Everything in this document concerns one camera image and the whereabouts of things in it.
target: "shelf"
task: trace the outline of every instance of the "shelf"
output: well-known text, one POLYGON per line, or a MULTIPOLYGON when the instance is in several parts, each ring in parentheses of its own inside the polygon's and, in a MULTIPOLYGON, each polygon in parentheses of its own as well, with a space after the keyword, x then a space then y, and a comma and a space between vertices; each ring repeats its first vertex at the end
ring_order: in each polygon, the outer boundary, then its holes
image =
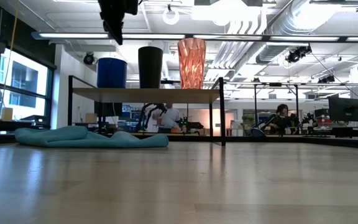
POLYGON ((219 90, 73 88, 73 93, 102 103, 213 103, 219 90))

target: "box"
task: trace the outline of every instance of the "box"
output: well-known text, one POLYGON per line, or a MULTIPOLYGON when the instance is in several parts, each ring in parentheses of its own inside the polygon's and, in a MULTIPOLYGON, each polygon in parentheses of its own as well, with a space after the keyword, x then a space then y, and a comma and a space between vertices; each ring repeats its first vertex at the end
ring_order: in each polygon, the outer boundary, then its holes
POLYGON ((85 123, 96 124, 97 122, 98 122, 98 115, 96 113, 86 113, 85 114, 85 123))

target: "woman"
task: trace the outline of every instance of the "woman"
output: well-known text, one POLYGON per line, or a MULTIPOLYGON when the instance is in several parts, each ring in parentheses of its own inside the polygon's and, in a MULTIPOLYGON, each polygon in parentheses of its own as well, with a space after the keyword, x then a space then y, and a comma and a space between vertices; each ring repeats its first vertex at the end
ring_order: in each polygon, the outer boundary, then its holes
POLYGON ((281 104, 277 107, 276 114, 271 115, 267 122, 273 120, 268 126, 270 127, 269 134, 283 134, 285 132, 286 118, 288 116, 288 106, 281 104))

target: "monitor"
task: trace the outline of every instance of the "monitor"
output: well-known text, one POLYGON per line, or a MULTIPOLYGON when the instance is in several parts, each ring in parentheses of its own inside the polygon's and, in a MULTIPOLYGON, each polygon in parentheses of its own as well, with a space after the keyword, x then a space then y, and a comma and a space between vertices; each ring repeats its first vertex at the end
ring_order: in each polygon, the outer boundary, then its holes
POLYGON ((333 121, 358 121, 358 99, 329 97, 329 117, 333 121))
MULTIPOLYGON (((99 115, 99 104, 94 102, 94 113, 99 115)), ((103 115, 106 117, 110 116, 122 116, 122 103, 103 103, 103 115)))

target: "faceted glass vase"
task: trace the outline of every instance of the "faceted glass vase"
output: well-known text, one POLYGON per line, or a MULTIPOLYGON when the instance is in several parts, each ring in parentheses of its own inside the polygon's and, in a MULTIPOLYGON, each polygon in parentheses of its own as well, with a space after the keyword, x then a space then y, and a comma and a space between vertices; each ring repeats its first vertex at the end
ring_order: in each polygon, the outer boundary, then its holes
POLYGON ((205 40, 188 38, 179 41, 180 84, 182 89, 202 89, 204 83, 205 40))

